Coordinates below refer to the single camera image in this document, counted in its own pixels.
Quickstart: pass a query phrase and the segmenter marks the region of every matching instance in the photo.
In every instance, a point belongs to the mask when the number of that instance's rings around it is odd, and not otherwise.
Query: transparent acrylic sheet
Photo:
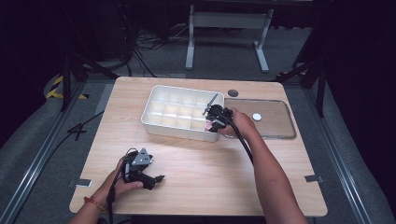
[[[254,120],[256,128],[265,139],[293,139],[296,137],[288,105],[278,100],[253,100],[225,98],[224,106],[237,108],[253,118],[260,114],[260,120]]]

